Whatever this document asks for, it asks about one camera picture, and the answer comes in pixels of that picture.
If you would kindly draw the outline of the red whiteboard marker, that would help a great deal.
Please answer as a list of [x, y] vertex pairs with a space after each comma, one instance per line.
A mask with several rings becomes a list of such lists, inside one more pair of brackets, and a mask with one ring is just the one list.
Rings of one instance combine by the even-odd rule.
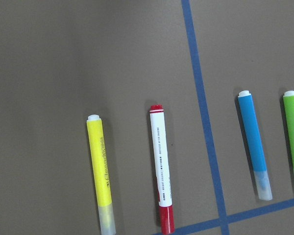
[[161, 104], [152, 105], [149, 116], [157, 179], [161, 233], [170, 235], [175, 232], [175, 226], [163, 106]]

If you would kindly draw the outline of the blue highlighter pen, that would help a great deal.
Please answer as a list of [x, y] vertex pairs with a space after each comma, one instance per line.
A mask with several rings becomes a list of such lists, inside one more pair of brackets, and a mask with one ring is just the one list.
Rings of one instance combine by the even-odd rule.
[[253, 167], [255, 183], [260, 200], [272, 200], [272, 192], [263, 151], [253, 97], [250, 91], [241, 91], [238, 94], [241, 116]]

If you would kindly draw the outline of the yellow highlighter pen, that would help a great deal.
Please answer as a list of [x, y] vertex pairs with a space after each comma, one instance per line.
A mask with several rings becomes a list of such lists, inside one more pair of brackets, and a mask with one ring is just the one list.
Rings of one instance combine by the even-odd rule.
[[102, 120], [99, 115], [90, 115], [87, 118], [86, 125], [98, 204], [100, 232], [102, 235], [115, 235], [116, 226]]

